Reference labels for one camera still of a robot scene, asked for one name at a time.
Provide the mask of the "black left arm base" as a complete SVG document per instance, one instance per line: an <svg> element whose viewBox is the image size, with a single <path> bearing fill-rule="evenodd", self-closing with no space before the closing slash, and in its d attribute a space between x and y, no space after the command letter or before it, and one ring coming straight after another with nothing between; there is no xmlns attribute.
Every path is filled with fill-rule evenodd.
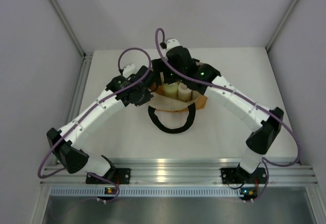
<svg viewBox="0 0 326 224"><path fill-rule="evenodd" d="M115 168L110 169L108 173L106 173L102 178L109 180L117 185L123 184L127 185L130 182L130 168ZM86 184L106 184L106 181L98 179L94 176L87 174L86 176Z"/></svg>

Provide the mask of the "tan canvas tote bag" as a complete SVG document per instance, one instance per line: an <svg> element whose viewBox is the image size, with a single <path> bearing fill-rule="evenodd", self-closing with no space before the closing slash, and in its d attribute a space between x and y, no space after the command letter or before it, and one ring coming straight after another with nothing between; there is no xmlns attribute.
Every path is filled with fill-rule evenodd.
<svg viewBox="0 0 326 224"><path fill-rule="evenodd" d="M176 100L176 99L165 97L163 86L162 86L164 84L163 74L161 73L160 76L161 76L160 81L162 82L162 84L159 84L158 82L155 81L154 85L150 87L150 92L152 92L153 97L149 102L147 102L148 115L152 123L159 130L168 134L183 133L189 130L193 125L196 116L196 111L205 108L207 97L194 90L192 90L192 99L189 102L183 102L180 101L179 99ZM181 127L169 128L159 120L159 117L155 113L156 111L164 111L168 113L180 113L180 112L187 111L188 116L186 118L186 122Z"/></svg>

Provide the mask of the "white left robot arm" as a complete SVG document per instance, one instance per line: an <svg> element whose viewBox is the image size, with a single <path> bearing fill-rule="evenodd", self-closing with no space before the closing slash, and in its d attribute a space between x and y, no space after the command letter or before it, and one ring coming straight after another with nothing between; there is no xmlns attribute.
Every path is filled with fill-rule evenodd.
<svg viewBox="0 0 326 224"><path fill-rule="evenodd" d="M79 171L96 174L104 183L114 180L115 167L105 156L86 152L89 137L111 116L133 104L140 106L153 97L149 88L155 82L153 71L142 66L128 77L119 75L109 82L99 97L67 125L51 128L46 136L53 154L64 169L74 174Z"/></svg>

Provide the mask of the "green pump bottle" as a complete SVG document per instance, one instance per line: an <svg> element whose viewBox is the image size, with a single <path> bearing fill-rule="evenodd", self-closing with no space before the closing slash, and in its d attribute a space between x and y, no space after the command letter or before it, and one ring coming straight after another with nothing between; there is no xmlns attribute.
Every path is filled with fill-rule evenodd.
<svg viewBox="0 0 326 224"><path fill-rule="evenodd" d="M164 96L171 99L178 99L178 82L163 84Z"/></svg>

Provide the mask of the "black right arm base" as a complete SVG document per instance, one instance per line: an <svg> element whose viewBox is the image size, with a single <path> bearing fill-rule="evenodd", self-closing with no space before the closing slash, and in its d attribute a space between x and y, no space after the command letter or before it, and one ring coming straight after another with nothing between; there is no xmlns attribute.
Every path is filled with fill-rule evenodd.
<svg viewBox="0 0 326 224"><path fill-rule="evenodd" d="M253 173L248 173L240 167L224 167L220 169L223 184L265 184L267 174L264 168L259 167Z"/></svg>

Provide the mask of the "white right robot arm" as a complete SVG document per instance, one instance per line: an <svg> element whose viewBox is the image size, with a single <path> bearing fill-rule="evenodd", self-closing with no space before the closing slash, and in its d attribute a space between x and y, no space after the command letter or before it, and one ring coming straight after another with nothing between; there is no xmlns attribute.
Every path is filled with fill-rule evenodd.
<svg viewBox="0 0 326 224"><path fill-rule="evenodd" d="M162 84L162 78L168 83L181 82L190 90L222 105L250 129L247 149L237 167L238 178L249 182L281 130L284 111L253 102L235 89L219 70L192 58L189 50L181 45L170 48L166 59L166 62L162 59L151 61L157 85Z"/></svg>

